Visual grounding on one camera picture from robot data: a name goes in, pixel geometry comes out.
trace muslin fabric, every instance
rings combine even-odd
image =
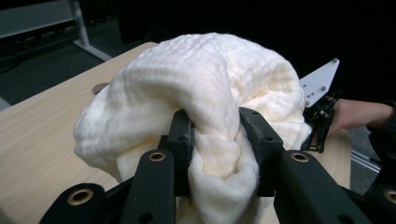
[[[177,223],[260,223],[270,201],[255,196],[259,167],[239,106],[260,112],[285,149],[311,133],[289,61],[236,35],[181,35],[143,51],[95,96],[75,125],[75,153],[124,181],[182,108],[194,149],[191,198],[177,198]]]

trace screw hole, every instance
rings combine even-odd
[[[148,159],[151,161],[163,161],[165,159],[165,154],[161,152],[154,152],[149,155]]]
[[[100,83],[92,88],[93,95],[97,95],[104,87],[106,87],[109,83]]]
[[[70,205],[80,205],[89,201],[93,196],[93,191],[91,189],[78,189],[71,193],[67,198],[67,202]]]
[[[385,190],[385,197],[392,203],[396,203],[396,191],[394,190]]]
[[[292,153],[290,156],[295,161],[300,161],[300,162],[308,162],[309,161],[309,158],[306,157],[304,154],[301,154],[301,153],[295,152],[295,153]]]

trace wooden table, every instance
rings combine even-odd
[[[54,200],[76,184],[96,183],[105,190],[118,184],[74,154],[74,125],[93,100],[96,85],[110,82],[141,51],[155,45],[143,44],[0,112],[0,208],[12,222],[38,223]],[[349,188],[349,135],[340,132],[326,144],[320,162]],[[268,212],[266,218],[276,220],[276,215]]]

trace human hand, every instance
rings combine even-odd
[[[341,129],[384,126],[392,117],[392,106],[380,103],[339,99],[334,105],[334,117],[327,137]]]

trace crumpled towel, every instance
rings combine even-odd
[[[235,35],[181,35],[143,51],[95,96],[76,123],[75,153],[124,181],[183,108],[195,145],[191,202],[178,199],[177,223],[259,223],[265,202],[239,106],[260,112],[285,149],[311,132],[299,78],[278,53]]]

